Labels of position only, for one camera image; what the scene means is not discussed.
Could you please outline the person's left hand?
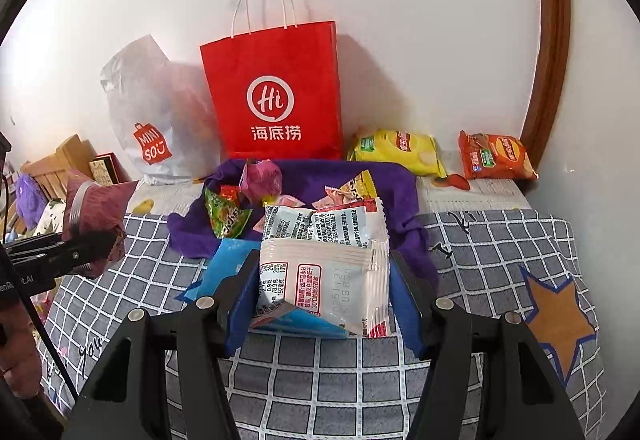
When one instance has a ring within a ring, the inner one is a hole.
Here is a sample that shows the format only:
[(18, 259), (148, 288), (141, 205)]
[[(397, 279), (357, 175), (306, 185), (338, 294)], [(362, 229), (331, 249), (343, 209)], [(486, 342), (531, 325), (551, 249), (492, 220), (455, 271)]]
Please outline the person's left hand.
[(1, 374), (15, 397), (30, 399), (39, 394), (42, 376), (40, 356), (32, 336), (32, 320), (24, 304), (1, 310), (6, 344), (1, 347)]

